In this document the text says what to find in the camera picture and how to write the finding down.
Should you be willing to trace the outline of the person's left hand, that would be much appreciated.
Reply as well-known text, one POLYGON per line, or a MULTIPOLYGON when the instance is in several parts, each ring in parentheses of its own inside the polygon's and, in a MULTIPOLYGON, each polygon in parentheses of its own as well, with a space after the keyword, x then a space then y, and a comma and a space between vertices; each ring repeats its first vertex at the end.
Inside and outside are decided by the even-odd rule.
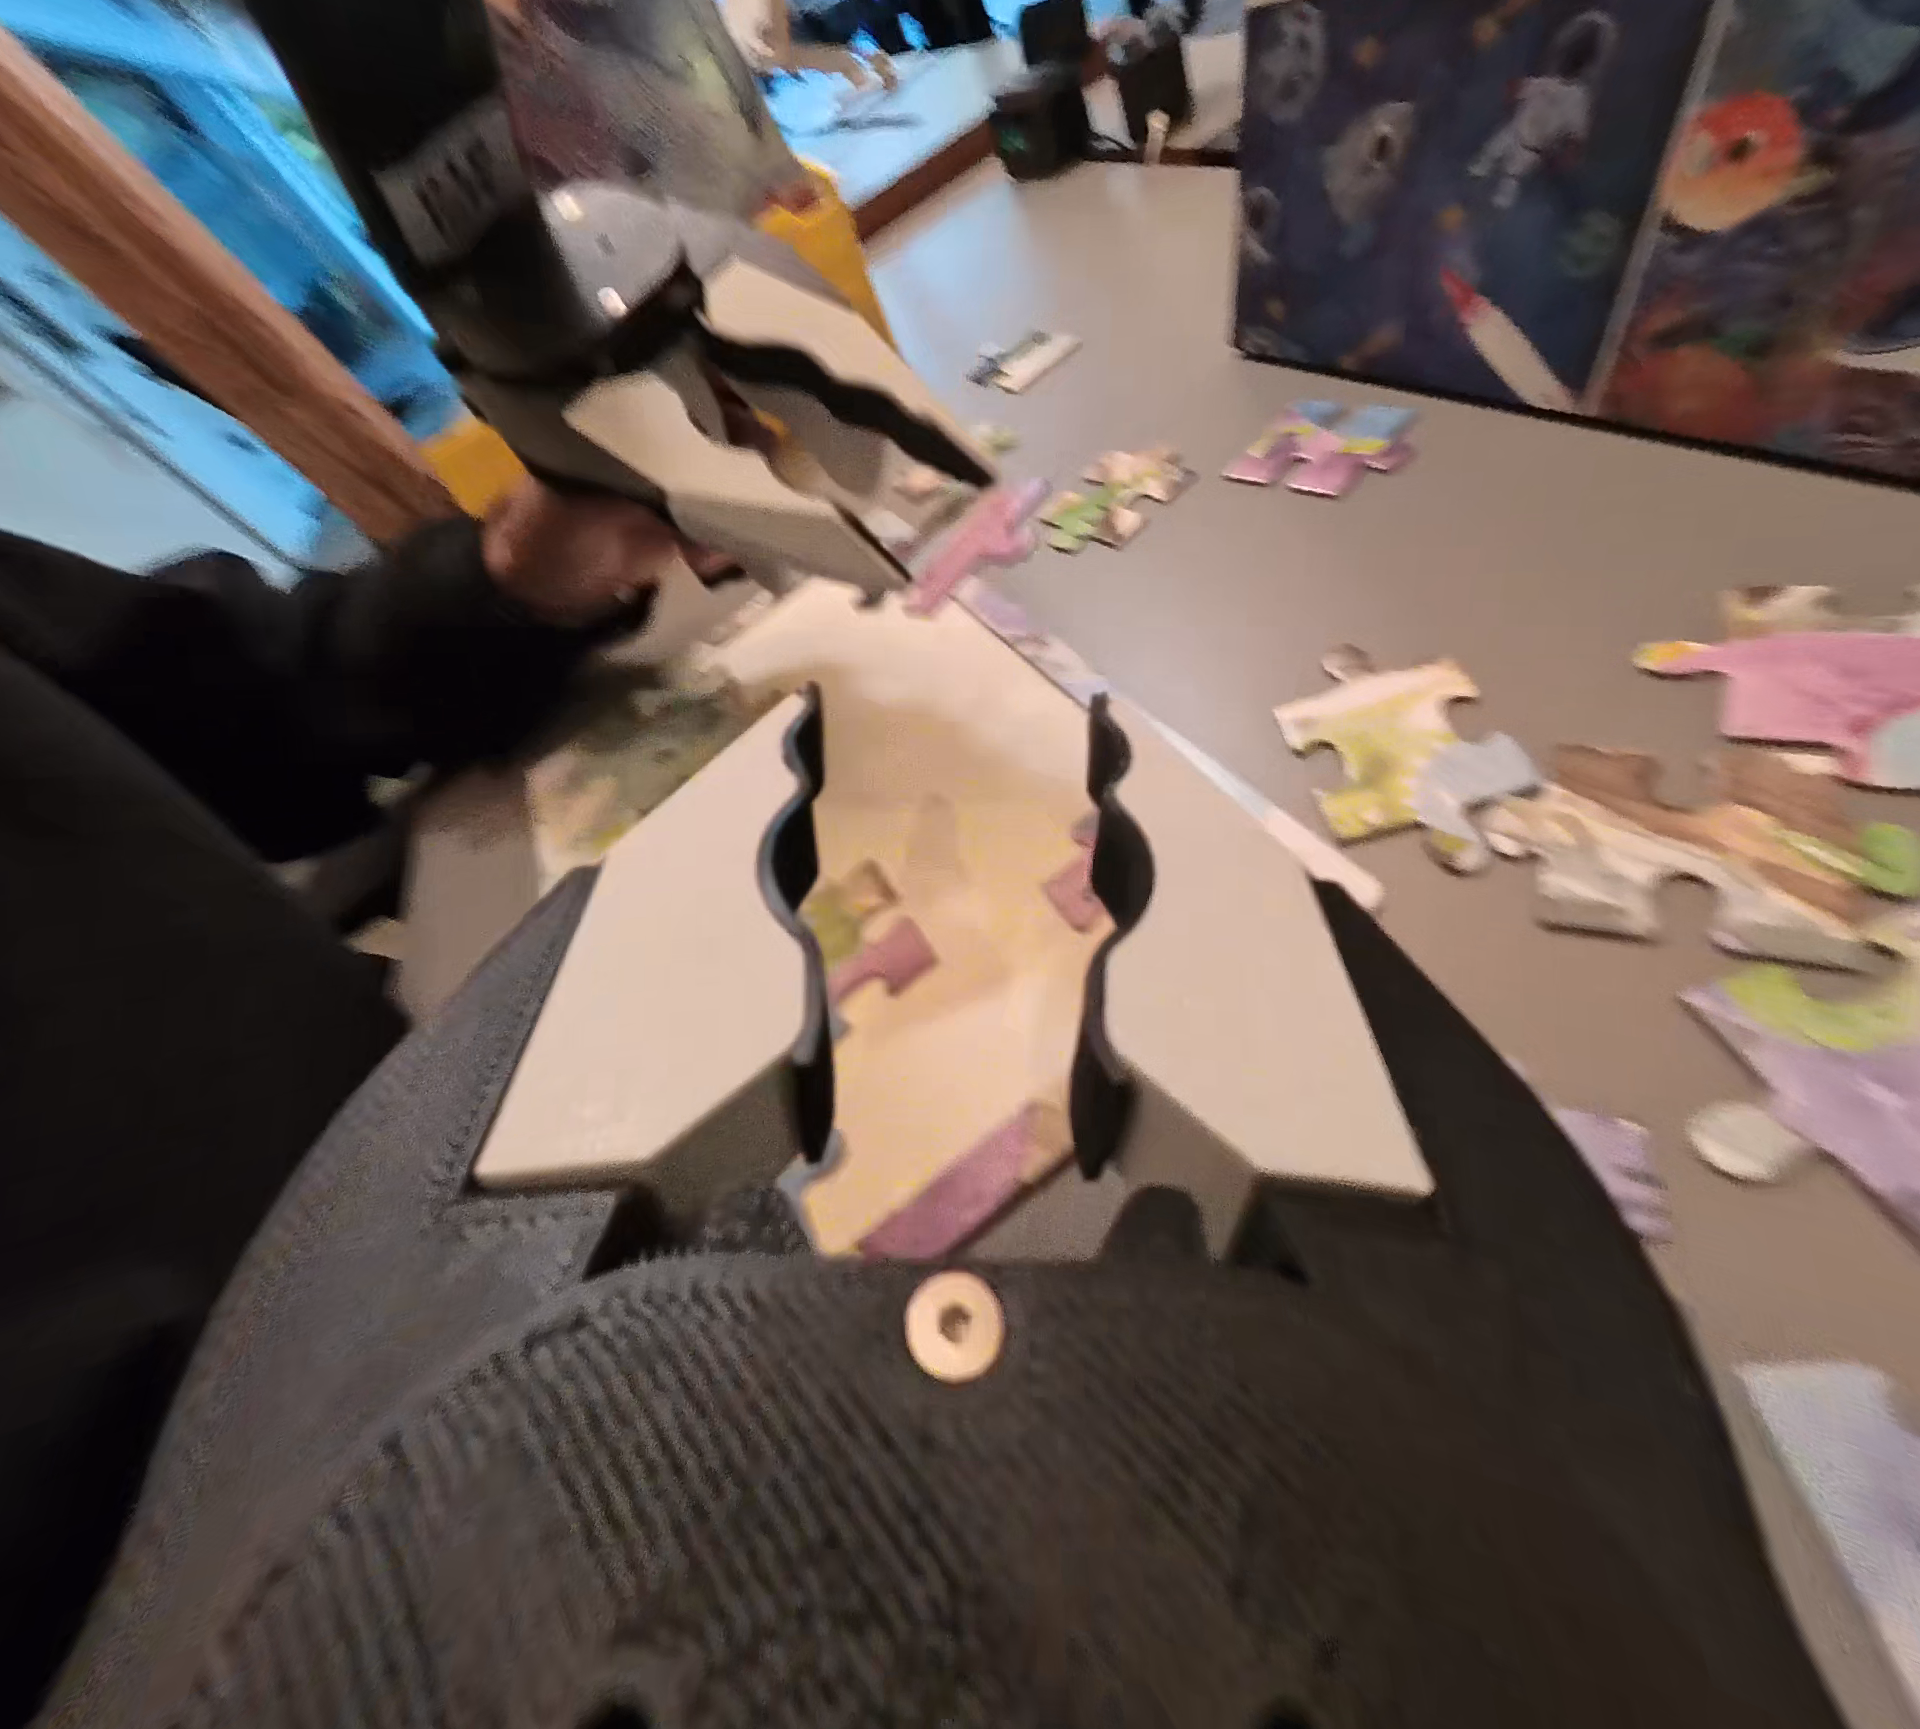
POLYGON ((544 625, 639 630, 663 578, 731 584, 741 567, 681 539, 658 509, 609 491, 520 482, 478 519, 491 584, 544 625))

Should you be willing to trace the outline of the animal picture board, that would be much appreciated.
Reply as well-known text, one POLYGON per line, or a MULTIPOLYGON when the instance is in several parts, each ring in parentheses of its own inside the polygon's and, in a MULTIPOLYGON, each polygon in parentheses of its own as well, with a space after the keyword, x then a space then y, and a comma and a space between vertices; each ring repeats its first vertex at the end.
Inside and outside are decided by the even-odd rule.
POLYGON ((1918 0, 1244 0, 1235 344, 1918 486, 1918 0))

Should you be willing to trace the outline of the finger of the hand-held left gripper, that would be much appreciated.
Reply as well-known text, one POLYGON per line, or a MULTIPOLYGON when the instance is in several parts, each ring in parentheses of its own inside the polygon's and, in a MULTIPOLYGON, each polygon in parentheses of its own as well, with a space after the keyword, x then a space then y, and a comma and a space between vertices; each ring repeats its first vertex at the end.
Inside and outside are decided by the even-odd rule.
POLYGON ((885 596, 910 584, 833 499, 791 488, 755 445, 692 418, 667 380, 597 380, 524 436, 524 462, 559 488, 609 491, 755 578, 788 574, 885 596))
POLYGON ((781 418, 847 491, 873 491, 874 452, 900 448, 914 466, 983 491, 994 460, 959 418, 861 322, 825 330, 701 327, 707 365, 755 407, 781 418))

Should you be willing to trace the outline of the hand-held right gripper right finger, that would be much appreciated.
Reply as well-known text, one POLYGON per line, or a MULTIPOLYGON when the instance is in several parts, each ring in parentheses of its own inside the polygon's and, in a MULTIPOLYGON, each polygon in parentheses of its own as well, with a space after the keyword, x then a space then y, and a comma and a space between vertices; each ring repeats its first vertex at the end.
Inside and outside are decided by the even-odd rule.
POLYGON ((1283 1190, 1424 1206, 1426 1161, 1303 864, 1108 691, 1085 802, 1104 932, 1068 1056, 1076 1172, 1184 1196, 1208 1247, 1283 1190))

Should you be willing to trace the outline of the brown wooden desk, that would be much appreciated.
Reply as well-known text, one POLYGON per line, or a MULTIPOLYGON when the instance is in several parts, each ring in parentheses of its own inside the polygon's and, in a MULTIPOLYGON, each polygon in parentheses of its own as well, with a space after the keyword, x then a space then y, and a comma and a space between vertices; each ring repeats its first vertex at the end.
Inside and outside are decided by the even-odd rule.
POLYGON ((788 146, 833 174, 861 240, 994 160, 990 104, 1022 58, 1012 38, 988 38, 908 54, 894 69, 894 86, 851 86, 819 69, 775 86, 788 146))

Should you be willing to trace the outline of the ocean picture puzzle board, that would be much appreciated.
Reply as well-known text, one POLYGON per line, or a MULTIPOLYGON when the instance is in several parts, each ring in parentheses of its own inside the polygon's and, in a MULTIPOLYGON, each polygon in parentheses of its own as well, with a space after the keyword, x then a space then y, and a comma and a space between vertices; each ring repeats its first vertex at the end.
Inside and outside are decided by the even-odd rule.
POLYGON ((625 183, 748 226, 815 206, 715 0, 484 2, 539 192, 625 183))

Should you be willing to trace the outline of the jigsaw puzzle pieces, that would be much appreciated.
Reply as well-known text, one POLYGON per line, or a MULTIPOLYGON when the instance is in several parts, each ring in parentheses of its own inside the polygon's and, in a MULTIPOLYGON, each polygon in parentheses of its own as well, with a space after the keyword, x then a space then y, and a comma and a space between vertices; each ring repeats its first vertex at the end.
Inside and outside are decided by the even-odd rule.
POLYGON ((1026 460, 1204 466, 1034 623, 1173 730, 1402 836, 1337 952, 1435 1190, 1266 1190, 1205 1316, 1181 1492, 1253 1490, 1255 1616, 1362 1723, 1544 1670, 1544 1725, 1918 1715, 1918 799, 1722 742, 1686 644, 1722 555, 1918 562, 1817 499, 1565 421, 1309 386, 1151 313, 1079 332, 1026 460))

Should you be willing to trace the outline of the pink spotted back puzzle piece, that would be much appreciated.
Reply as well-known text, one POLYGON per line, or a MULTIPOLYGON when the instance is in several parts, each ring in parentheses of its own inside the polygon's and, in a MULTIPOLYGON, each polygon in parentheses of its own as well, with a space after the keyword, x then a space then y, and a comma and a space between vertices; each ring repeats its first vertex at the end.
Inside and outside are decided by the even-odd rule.
POLYGON ((904 589, 904 614, 935 614, 982 570, 1020 567, 1037 546, 1037 514, 1053 488, 1022 478, 983 491, 949 535, 920 557, 904 589))

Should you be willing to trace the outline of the yellow plastic bin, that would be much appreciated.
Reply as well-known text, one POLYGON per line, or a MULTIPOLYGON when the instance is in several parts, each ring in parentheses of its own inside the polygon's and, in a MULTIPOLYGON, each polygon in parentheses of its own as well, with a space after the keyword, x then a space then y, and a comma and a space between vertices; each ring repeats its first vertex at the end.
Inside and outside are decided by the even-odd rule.
MULTIPOLYGON (((885 344, 894 330, 874 280, 867 275, 864 247, 856 229, 851 205, 839 195, 836 174, 799 157, 803 179, 781 186, 761 211, 755 229, 784 247, 813 279, 823 280, 823 294, 833 293, 847 302, 885 344)), ((527 466, 502 443, 502 436, 471 410, 462 410, 439 436, 420 445, 427 466, 447 488, 458 509, 468 516, 490 516, 502 495, 510 495, 527 466)))

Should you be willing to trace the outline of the person's left forearm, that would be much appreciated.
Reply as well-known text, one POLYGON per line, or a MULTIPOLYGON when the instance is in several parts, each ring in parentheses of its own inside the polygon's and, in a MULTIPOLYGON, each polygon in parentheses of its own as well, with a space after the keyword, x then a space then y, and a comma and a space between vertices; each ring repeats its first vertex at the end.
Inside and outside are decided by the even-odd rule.
POLYGON ((130 574, 3 535, 3 659, 279 864, 366 831, 375 779, 516 751, 655 595, 621 584, 597 614, 541 619, 468 516, 284 589, 230 550, 130 574))

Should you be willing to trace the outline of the small black charger dock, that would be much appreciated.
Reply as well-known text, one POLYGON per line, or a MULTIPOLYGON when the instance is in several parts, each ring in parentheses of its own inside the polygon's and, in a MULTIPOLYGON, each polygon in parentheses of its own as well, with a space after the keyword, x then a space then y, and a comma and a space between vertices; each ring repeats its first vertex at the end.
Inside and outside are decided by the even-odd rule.
POLYGON ((1125 142, 1145 156, 1194 117, 1181 19, 1151 12, 1108 24, 1102 38, 1119 90, 1125 142))

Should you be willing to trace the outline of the light wooden beam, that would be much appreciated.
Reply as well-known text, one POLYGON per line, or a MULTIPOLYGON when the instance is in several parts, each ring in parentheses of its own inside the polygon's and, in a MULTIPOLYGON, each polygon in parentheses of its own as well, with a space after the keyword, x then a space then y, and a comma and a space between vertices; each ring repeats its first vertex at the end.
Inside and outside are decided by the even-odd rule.
POLYGON ((409 431, 9 30, 3 217, 366 539, 462 516, 409 431))

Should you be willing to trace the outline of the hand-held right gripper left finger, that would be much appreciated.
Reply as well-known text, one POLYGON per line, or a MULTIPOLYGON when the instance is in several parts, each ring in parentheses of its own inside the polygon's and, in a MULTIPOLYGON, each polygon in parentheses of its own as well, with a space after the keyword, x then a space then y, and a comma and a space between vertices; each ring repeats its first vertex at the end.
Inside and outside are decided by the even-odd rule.
POLYGON ((823 700, 784 696, 591 872, 475 1156, 484 1190, 639 1190, 695 1218, 833 1154, 823 700))

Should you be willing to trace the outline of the black charger box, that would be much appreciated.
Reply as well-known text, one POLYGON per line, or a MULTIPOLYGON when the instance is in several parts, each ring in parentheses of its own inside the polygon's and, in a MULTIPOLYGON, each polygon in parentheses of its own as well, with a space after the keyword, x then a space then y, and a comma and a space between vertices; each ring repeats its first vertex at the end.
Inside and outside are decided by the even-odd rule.
POLYGON ((988 135, 1012 183, 1041 183, 1090 156, 1085 85, 1098 49, 1085 0, 1034 0, 1015 15, 1020 68, 990 95, 988 135))

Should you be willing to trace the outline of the white puzzle tray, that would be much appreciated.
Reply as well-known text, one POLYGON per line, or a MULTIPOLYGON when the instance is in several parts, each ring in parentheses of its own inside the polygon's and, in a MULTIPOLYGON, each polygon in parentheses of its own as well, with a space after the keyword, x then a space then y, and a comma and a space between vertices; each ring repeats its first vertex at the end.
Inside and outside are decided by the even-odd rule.
POLYGON ((550 883, 601 858, 784 696, 823 700, 819 878, 874 858, 940 967, 851 993, 833 1154, 784 1169, 829 1258, 931 1263, 1072 1188, 1068 1056, 1094 942, 1046 901, 1085 802, 1085 707, 969 612, 813 584, 707 667, 621 696, 530 783, 550 883))

